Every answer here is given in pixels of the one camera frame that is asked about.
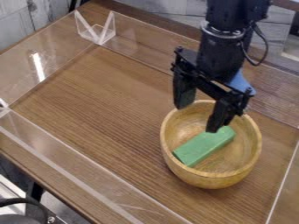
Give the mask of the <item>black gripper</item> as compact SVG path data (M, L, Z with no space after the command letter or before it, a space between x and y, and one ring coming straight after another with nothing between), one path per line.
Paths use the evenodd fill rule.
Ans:
M249 57L249 45L257 23L240 28L218 29L212 23L202 26L200 50L178 46L174 50L173 97L178 109L194 103L197 90L216 101L206 131L217 133L228 126L234 116L242 116L250 98L257 94L242 74Z

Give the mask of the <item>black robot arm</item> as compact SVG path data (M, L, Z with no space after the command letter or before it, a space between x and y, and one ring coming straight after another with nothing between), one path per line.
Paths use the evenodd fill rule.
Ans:
M270 0L208 0L200 49L179 46L174 50L174 105L178 109L189 107L198 91L216 100L206 126L210 133L245 114L250 98L257 94L242 67L245 63L256 67L264 63L250 58L249 47L253 36L265 35L258 22L268 18L270 4Z

